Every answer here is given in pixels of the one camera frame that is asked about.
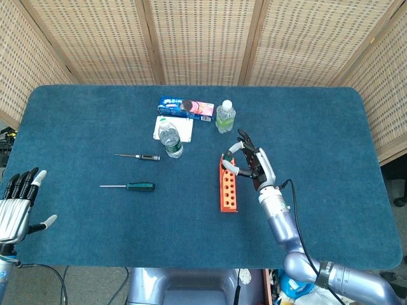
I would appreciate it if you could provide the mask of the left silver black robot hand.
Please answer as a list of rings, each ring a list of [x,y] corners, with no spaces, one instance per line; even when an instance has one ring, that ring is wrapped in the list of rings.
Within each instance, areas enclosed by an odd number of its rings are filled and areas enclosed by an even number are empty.
[[[1,244],[16,245],[26,235],[48,229],[58,218],[51,215],[46,220],[30,225],[31,210],[34,207],[39,187],[47,174],[33,168],[17,173],[7,182],[1,197]]]

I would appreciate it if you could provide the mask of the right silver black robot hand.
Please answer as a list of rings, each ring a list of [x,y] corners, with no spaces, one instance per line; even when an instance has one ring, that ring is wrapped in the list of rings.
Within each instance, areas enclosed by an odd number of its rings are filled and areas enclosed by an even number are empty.
[[[260,147],[256,147],[245,131],[238,129],[238,133],[240,135],[237,138],[238,142],[223,154],[221,167],[236,176],[250,178],[257,192],[260,192],[265,187],[273,186],[276,176],[265,151]],[[237,151],[243,152],[249,166],[248,169],[241,169],[232,164],[233,154]]]

